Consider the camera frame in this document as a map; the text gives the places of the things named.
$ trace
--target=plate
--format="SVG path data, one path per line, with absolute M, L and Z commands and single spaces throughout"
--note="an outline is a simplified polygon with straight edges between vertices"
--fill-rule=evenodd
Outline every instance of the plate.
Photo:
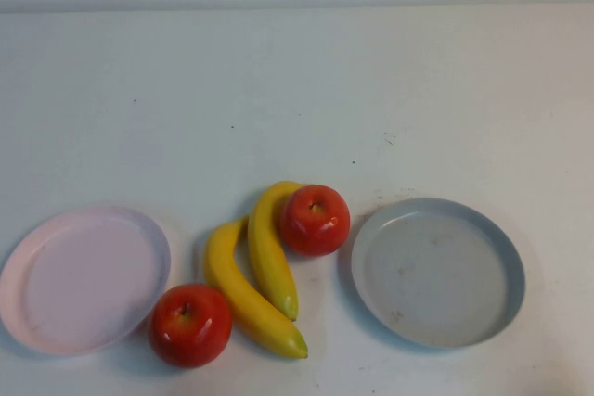
M 493 337 L 520 310 L 523 265 L 510 239 L 481 213 L 438 198 L 381 209 L 356 237 L 355 286 L 393 332 L 456 348 Z
M 133 331 L 165 288 L 167 238 L 138 211 L 102 206 L 34 229 L 0 275 L 0 317 L 20 343 L 82 354 Z

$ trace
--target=pink plate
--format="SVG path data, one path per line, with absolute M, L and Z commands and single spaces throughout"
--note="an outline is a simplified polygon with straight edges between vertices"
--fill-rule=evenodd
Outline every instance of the pink plate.
M 0 317 L 22 344 L 82 354 L 133 331 L 165 288 L 167 238 L 147 215 L 84 208 L 43 223 L 0 275 Z

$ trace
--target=plate rim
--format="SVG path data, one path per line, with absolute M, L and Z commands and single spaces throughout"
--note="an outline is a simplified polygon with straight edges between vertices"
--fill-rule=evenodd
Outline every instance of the plate rim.
M 402 214 L 397 214 L 396 217 L 394 218 L 394 216 L 390 217 L 389 219 L 386 219 L 385 217 L 390 214 L 390 213 L 394 213 L 394 209 L 397 209 L 399 207 L 404 207 L 406 205 L 410 205 L 411 203 L 415 203 L 418 202 L 421 204 L 420 208 L 417 209 L 416 211 L 410 211 L 410 212 L 406 212 L 406 213 L 402 213 Z M 492 229 L 494 229 L 497 232 L 498 236 L 502 236 L 507 244 L 509 245 L 509 247 L 511 247 L 512 252 L 514 254 L 514 257 L 517 260 L 517 263 L 520 265 L 520 282 L 522 284 L 522 289 L 521 289 L 521 294 L 519 295 L 519 301 L 517 304 L 517 308 L 515 309 L 515 312 L 512 314 L 512 316 L 509 318 L 509 320 L 507 320 L 507 322 L 499 327 L 497 329 L 497 331 L 495 331 L 493 334 L 491 334 L 490 336 L 485 337 L 484 339 L 479 339 L 477 341 L 470 341 L 470 342 L 466 342 L 463 344 L 458 344 L 458 345 L 452 345 L 452 346 L 448 346 L 448 345 L 435 345 L 435 344 L 431 344 L 428 342 L 424 342 L 421 341 L 419 339 L 414 339 L 410 336 L 407 336 L 401 332 L 399 332 L 398 330 L 394 329 L 393 326 L 389 325 L 386 320 L 384 319 L 384 317 L 379 314 L 375 309 L 374 309 L 374 305 L 369 303 L 370 298 L 368 297 L 368 293 L 366 291 L 366 287 L 362 284 L 362 280 L 363 277 L 361 275 L 359 275 L 356 271 L 355 268 L 358 267 L 358 262 L 360 261 L 359 257 L 361 257 L 361 251 L 363 249 L 363 247 L 365 247 L 366 245 L 368 245 L 368 243 L 364 243 L 362 241 L 362 239 L 364 237 L 367 237 L 367 232 L 366 230 L 368 230 L 371 226 L 380 226 L 378 223 L 381 223 L 381 221 L 384 221 L 384 223 L 387 223 L 388 221 L 393 221 L 395 219 L 398 218 L 403 218 L 403 217 L 407 217 L 408 215 L 411 215 L 415 212 L 419 212 L 419 211 L 423 211 L 423 204 L 439 204 L 439 205 L 446 205 L 446 206 L 454 206 L 456 208 L 459 208 L 460 210 L 466 211 L 466 212 L 470 212 L 473 216 L 478 217 L 480 220 L 482 220 L 484 223 L 488 224 Z M 473 227 L 476 227 L 478 230 L 480 230 L 480 228 L 478 228 L 476 226 L 476 224 L 471 224 Z M 488 341 L 489 339 L 492 339 L 496 336 L 498 336 L 499 334 L 501 334 L 503 331 L 505 331 L 506 328 L 508 328 L 511 323 L 518 317 L 518 315 L 520 314 L 522 307 L 523 307 L 523 303 L 525 300 L 525 296 L 526 296 L 526 272 L 525 272 L 525 268 L 523 266 L 523 261 L 522 261 L 522 257 L 520 256 L 520 252 L 517 250 L 517 248 L 515 247 L 513 241 L 511 240 L 511 238 L 505 233 L 505 231 L 503 231 L 503 229 L 501 229 L 501 227 L 499 227 L 498 224 L 496 224 L 493 220 L 491 220 L 489 217 L 487 217 L 486 215 L 484 215 L 483 213 L 475 210 L 474 208 L 471 208 L 470 206 L 467 206 L 465 204 L 459 203 L 457 201 L 453 201 L 450 199 L 445 199 L 445 198 L 431 198 L 431 197 L 418 197 L 418 198 L 408 198 L 408 199 L 404 199 L 401 201 L 396 201 L 395 203 L 389 204 L 387 206 L 384 206 L 376 211 L 374 211 L 371 216 L 369 216 L 364 223 L 361 225 L 361 227 L 359 228 L 357 235 L 355 237 L 355 241 L 353 243 L 353 248 L 351 251 L 351 276 L 353 278 L 353 281 L 355 283 L 355 289 L 357 292 L 358 297 L 362 300 L 364 306 L 367 308 L 367 310 L 386 328 L 388 328 L 390 331 L 392 331 L 393 333 L 395 333 L 397 336 L 401 337 L 402 339 L 405 339 L 407 341 L 410 341 L 414 344 L 423 346 L 423 347 L 427 347 L 427 348 L 431 348 L 431 349 L 436 349 L 436 350 L 453 350 L 453 349 L 457 349 L 457 348 L 464 348 L 464 347 L 468 347 L 468 346 L 472 346 L 472 345 L 478 345 L 481 344 L 483 342 Z
M 23 292 L 23 285 L 26 285 L 28 278 L 22 277 L 23 274 L 27 274 L 31 271 L 32 265 L 35 263 L 36 253 L 39 250 L 39 246 L 35 248 L 29 248 L 29 246 L 34 246 L 34 242 L 36 241 L 35 238 L 39 236 L 43 236 L 47 239 L 47 235 L 51 234 L 51 232 L 57 232 L 62 224 L 65 224 L 69 219 L 74 217 L 80 217 L 81 215 L 91 214 L 89 216 L 96 217 L 96 215 L 92 214 L 115 214 L 118 215 L 120 218 L 123 218 L 127 221 L 134 222 L 135 224 L 140 221 L 142 223 L 141 230 L 146 232 L 147 230 L 154 231 L 153 234 L 156 235 L 160 240 L 158 243 L 154 241 L 150 241 L 149 244 L 157 250 L 160 256 L 160 263 L 163 270 L 163 275 L 159 279 L 159 285 L 157 286 L 154 295 L 151 296 L 150 301 L 147 303 L 147 308 L 143 311 L 143 316 L 138 317 L 139 320 L 135 320 L 135 322 L 130 324 L 119 332 L 117 335 L 113 336 L 111 339 L 98 343 L 90 348 L 80 349 L 78 351 L 72 351 L 71 349 L 59 350 L 54 347 L 47 347 L 48 344 L 41 344 L 36 342 L 31 342 L 28 339 L 24 339 L 21 335 L 19 330 L 16 330 L 13 326 L 11 321 L 13 317 L 8 316 L 8 313 L 13 311 L 13 305 L 10 304 L 10 299 L 7 299 L 7 295 L 11 295 L 14 292 L 22 293 Z M 28 252 L 31 258 L 26 261 L 22 262 L 19 256 L 23 255 L 23 253 Z M 19 243 L 18 245 L 10 252 L 2 271 L 0 272 L 0 321 L 4 326 L 6 332 L 12 336 L 14 340 L 16 340 L 20 345 L 26 347 L 32 351 L 40 352 L 43 354 L 53 355 L 53 356 L 77 356 L 88 354 L 90 352 L 103 350 L 104 348 L 109 347 L 110 345 L 114 344 L 115 342 L 125 338 L 130 333 L 132 333 L 141 323 L 147 315 L 149 315 L 150 311 L 157 303 L 157 300 L 161 297 L 162 293 L 165 290 L 167 280 L 169 278 L 169 274 L 171 272 L 171 247 L 169 244 L 169 240 L 165 235 L 164 231 L 162 230 L 161 226 L 151 217 L 146 215 L 144 212 L 138 211 L 134 208 L 116 204 L 98 204 L 98 205 L 88 205 L 82 206 L 80 208 L 75 208 L 73 210 L 64 211 L 48 219 L 42 221 L 36 227 L 33 228 Z M 7 284 L 6 277 L 11 274 L 17 274 L 19 276 L 19 282 L 15 285 Z M 14 317 L 14 319 L 22 320 L 20 316 Z

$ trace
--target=stain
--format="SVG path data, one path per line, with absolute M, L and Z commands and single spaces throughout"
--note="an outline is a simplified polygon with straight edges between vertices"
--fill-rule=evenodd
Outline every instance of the stain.
M 442 243 L 447 243 L 448 241 L 452 241 L 454 236 L 451 234 L 438 234 L 431 237 L 431 244 L 434 246 L 440 245 Z
M 384 132 L 382 134 L 383 140 L 388 143 L 390 146 L 393 146 L 394 143 L 396 142 L 396 134 L 392 134 L 390 132 Z
M 400 311 L 396 311 L 396 312 L 392 311 L 391 316 L 392 316 L 392 319 L 394 320 L 394 323 L 398 324 L 398 323 L 400 323 L 400 319 L 402 319 L 404 317 L 404 314 L 400 313 Z

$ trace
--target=gray plate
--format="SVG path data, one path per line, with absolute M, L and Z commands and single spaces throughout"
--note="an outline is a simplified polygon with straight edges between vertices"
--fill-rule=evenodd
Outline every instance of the gray plate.
M 353 247 L 353 278 L 371 312 L 413 342 L 456 348 L 489 339 L 522 305 L 522 261 L 471 208 L 415 198 L 381 209 Z

